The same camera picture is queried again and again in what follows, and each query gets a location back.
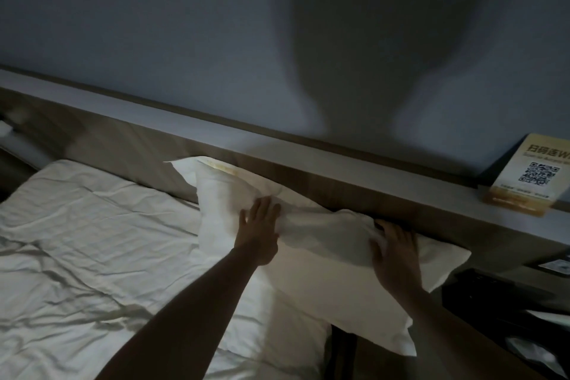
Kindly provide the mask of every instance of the white pillow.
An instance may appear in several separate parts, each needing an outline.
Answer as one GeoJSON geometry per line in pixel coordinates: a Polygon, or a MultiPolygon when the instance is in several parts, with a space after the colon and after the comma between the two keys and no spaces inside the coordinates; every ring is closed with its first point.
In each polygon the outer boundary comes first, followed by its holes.
{"type": "MultiPolygon", "coordinates": [[[[228,253],[238,230],[238,213],[255,198],[281,203],[279,252],[262,279],[288,295],[297,307],[348,333],[402,355],[416,355],[408,333],[411,319],[378,283],[368,239],[384,243],[372,218],[348,210],[330,212],[296,192],[242,168],[205,156],[172,162],[196,186],[202,212],[202,251],[228,253]]],[[[466,249],[418,237],[424,289],[443,284],[471,254],[466,249]]]]}

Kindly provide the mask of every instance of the gray wall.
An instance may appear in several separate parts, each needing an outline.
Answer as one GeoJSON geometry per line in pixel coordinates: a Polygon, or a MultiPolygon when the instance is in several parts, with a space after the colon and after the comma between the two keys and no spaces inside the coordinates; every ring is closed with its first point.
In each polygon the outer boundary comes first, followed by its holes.
{"type": "Polygon", "coordinates": [[[448,172],[570,138],[570,0],[0,4],[0,63],[448,172]]]}

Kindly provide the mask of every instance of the hand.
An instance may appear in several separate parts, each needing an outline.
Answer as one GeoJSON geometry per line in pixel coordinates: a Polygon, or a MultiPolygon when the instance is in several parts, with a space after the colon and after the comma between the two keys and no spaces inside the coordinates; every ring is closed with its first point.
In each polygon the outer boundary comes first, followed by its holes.
{"type": "Polygon", "coordinates": [[[271,197],[263,197],[253,203],[249,213],[245,210],[239,212],[239,230],[234,248],[252,247],[259,266],[269,263],[277,254],[279,235],[275,233],[275,221],[281,212],[281,205],[274,204],[271,208],[270,205],[271,197]]]}
{"type": "Polygon", "coordinates": [[[370,239],[374,272],[382,286],[398,300],[422,287],[416,234],[381,219],[375,222],[384,229],[387,246],[382,253],[378,242],[370,239]]]}

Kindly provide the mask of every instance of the white bed sheet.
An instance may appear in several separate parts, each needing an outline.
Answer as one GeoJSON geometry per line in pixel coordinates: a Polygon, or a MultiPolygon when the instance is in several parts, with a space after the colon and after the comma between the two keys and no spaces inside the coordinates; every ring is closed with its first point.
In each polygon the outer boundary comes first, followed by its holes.
{"type": "MultiPolygon", "coordinates": [[[[57,161],[0,205],[0,378],[93,378],[217,258],[196,205],[57,161]]],[[[209,379],[317,378],[329,325],[255,278],[209,379]]]]}

